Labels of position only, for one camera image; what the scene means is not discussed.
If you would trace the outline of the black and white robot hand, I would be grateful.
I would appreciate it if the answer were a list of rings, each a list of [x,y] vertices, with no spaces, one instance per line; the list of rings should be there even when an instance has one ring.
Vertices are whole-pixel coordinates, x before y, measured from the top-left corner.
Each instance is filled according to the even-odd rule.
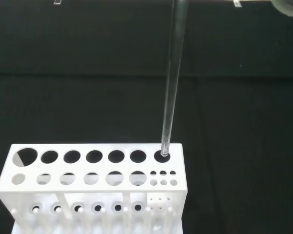
[[[271,3],[282,14],[293,17],[293,0],[271,0]]]

